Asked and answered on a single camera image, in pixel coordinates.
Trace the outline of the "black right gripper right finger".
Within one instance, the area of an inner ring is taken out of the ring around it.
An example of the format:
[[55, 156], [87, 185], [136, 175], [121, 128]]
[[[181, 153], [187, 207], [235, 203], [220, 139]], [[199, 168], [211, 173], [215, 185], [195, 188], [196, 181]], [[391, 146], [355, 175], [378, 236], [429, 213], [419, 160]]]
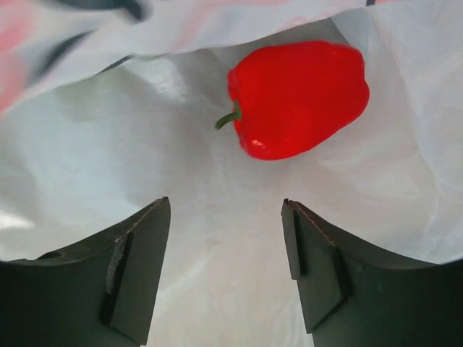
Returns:
[[460, 346], [462, 261], [382, 249], [293, 200], [281, 210], [305, 329], [316, 346]]

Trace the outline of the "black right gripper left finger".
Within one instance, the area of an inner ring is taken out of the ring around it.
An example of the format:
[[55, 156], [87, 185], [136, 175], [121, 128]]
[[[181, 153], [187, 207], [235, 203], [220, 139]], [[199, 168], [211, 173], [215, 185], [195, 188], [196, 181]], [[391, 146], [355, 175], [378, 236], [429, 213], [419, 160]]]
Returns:
[[1, 344], [144, 346], [170, 221], [163, 197], [67, 247], [2, 262]]

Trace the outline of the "fake red bell pepper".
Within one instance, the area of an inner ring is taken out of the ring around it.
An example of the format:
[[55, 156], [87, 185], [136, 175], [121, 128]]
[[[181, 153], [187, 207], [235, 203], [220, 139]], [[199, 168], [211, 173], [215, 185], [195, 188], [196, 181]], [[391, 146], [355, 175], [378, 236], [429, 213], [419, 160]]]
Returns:
[[227, 76], [232, 123], [242, 149], [282, 160], [313, 149], [358, 119], [370, 89], [362, 53], [347, 44], [310, 40], [260, 48]]

